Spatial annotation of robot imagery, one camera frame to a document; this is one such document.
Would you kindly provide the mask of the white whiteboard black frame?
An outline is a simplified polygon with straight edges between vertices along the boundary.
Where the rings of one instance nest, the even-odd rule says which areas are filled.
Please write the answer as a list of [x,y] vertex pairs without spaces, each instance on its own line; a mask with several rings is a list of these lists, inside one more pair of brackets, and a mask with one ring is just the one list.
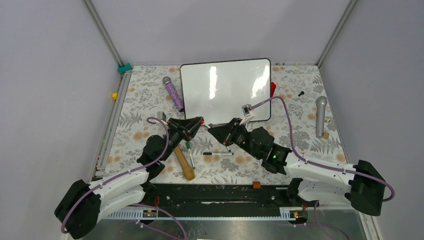
[[203,117],[207,124],[244,118],[245,105],[271,97],[268,58],[190,63],[180,66],[184,115]]

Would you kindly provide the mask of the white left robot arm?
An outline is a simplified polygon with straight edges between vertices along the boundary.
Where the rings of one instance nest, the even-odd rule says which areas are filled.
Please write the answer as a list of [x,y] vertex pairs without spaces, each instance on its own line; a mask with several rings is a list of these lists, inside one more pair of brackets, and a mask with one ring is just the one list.
[[151,180],[164,170],[163,161],[179,143],[190,141],[196,135],[204,119],[201,116],[170,118],[164,122],[148,117],[147,122],[161,124],[165,134],[150,136],[141,156],[128,169],[89,183],[80,179],[71,185],[54,211],[61,222],[62,233],[80,239],[100,220],[126,206],[159,205],[159,192]]

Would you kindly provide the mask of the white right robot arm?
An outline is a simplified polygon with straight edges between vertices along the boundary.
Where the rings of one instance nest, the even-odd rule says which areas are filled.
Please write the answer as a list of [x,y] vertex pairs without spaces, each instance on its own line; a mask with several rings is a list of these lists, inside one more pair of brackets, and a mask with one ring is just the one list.
[[385,180],[368,161],[338,164],[307,159],[293,149],[280,146],[263,128],[248,131],[240,118],[207,130],[220,144],[233,144],[261,161],[272,174],[292,178],[287,201],[293,206],[305,202],[347,204],[370,216],[380,216],[384,201]]

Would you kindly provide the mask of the red object behind whiteboard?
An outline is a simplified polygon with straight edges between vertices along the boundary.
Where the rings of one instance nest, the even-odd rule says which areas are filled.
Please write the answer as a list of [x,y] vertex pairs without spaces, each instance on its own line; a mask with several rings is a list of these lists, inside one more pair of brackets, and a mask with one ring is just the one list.
[[270,84],[270,96],[271,97],[274,96],[276,87],[277,87],[277,85],[274,82],[271,82],[271,84]]

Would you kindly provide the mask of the green cap marker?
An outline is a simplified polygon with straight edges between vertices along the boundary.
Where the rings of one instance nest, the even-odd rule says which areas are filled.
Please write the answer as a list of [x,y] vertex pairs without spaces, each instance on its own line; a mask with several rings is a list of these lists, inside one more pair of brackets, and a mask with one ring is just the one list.
[[192,153],[192,148],[191,148],[191,144],[189,141],[185,142],[186,148],[188,150],[189,153],[189,157],[190,157],[190,162],[191,162],[191,166],[192,168],[195,170],[196,166],[195,166],[195,161],[194,161],[194,157],[193,157],[193,153]]

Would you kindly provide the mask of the black cap marker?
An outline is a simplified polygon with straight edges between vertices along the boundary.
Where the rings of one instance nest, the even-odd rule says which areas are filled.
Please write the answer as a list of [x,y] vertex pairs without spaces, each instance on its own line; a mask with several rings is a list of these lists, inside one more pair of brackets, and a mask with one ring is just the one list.
[[203,152],[203,156],[233,156],[232,152]]

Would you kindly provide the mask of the wooden microphone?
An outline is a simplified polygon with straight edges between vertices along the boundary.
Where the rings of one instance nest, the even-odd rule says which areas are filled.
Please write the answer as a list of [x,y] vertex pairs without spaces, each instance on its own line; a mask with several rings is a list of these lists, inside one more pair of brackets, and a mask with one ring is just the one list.
[[191,181],[195,178],[195,172],[194,169],[189,165],[186,157],[183,154],[183,151],[181,150],[181,148],[179,146],[176,146],[175,149],[173,150],[177,161],[180,164],[181,170],[182,170],[182,174],[185,177],[185,179],[187,181]]

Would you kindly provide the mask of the purple glitter microphone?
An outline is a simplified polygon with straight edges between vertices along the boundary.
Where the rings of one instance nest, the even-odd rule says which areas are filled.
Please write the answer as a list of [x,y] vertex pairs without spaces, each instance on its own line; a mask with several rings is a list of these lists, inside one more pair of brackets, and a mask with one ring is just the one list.
[[165,76],[162,79],[162,83],[165,86],[165,89],[167,90],[168,94],[170,95],[176,109],[178,110],[178,112],[182,113],[185,111],[185,107],[184,107],[184,103],[181,100],[176,87],[174,86],[174,84],[172,83],[172,79],[168,76]]

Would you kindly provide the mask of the orange brown cylinder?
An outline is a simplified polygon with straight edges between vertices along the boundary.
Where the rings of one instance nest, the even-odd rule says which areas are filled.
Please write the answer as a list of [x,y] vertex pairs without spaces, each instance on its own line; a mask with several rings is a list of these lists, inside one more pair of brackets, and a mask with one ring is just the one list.
[[262,185],[260,181],[253,181],[252,182],[252,188],[253,189],[261,189]]

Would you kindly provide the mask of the floral patterned mat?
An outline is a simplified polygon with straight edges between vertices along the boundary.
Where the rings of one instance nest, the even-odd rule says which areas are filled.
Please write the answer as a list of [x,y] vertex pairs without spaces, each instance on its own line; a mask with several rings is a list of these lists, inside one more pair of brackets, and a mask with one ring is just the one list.
[[[148,137],[162,135],[159,124],[149,124],[146,119],[164,112],[167,117],[182,119],[170,95],[163,85],[163,78],[170,77],[177,89],[181,87],[180,68],[176,65],[138,65],[132,70],[125,98],[116,127],[113,142],[104,164],[104,174],[114,175],[128,169],[142,154]],[[308,157],[346,163],[344,148],[329,107],[325,110],[324,132],[328,140],[316,137],[316,99],[325,96],[319,69],[314,65],[275,65],[271,69],[271,81],[276,84],[275,94],[280,99],[271,103],[271,118],[262,122],[250,122],[249,130],[265,128],[275,142],[289,147],[294,141],[296,150]],[[259,181],[265,185],[288,184],[290,179],[281,174],[272,174],[261,166],[261,161],[231,145],[234,155],[203,155],[204,152],[226,153],[202,127],[190,142],[195,164],[193,184],[251,184]],[[189,152],[184,142],[180,143],[185,157]]]

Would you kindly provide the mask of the small yellow cube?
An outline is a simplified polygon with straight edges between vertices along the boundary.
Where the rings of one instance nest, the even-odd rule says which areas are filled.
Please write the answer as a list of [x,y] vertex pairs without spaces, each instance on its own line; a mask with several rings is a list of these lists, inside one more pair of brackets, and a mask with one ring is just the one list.
[[118,93],[117,93],[117,92],[114,92],[114,93],[111,95],[111,97],[112,97],[112,99],[113,99],[113,100],[117,100],[117,99],[118,99]]

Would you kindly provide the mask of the teal block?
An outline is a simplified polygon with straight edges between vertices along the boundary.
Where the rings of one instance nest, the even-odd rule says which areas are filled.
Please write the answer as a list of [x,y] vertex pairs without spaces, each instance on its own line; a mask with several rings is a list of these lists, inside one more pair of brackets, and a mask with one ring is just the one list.
[[125,73],[126,71],[131,70],[132,68],[133,68],[133,67],[132,67],[132,65],[131,65],[130,63],[127,63],[127,64],[125,64],[125,65],[123,65],[123,66],[118,67],[118,68],[117,68],[117,71],[118,71],[120,74],[123,74],[123,73]]

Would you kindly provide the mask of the small brown wooden cube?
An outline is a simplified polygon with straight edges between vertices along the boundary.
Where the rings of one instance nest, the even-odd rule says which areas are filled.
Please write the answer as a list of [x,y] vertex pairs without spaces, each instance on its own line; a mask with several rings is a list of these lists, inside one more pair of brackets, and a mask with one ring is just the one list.
[[330,138],[330,133],[329,132],[324,132],[322,135],[322,138],[325,140],[328,140]]

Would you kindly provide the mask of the silver grey microphone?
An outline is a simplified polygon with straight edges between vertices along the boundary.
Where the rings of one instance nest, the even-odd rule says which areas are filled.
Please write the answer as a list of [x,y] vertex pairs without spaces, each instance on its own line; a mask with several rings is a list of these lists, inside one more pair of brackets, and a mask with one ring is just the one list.
[[318,139],[324,135],[325,111],[328,100],[325,96],[319,96],[316,101],[316,126],[315,134]]

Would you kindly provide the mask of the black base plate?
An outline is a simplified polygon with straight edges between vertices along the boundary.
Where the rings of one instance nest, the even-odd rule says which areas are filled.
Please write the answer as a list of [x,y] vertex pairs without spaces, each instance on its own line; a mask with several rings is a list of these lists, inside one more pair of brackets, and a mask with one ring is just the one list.
[[279,217],[280,209],[312,208],[292,186],[146,183],[141,204],[158,207],[180,218]]

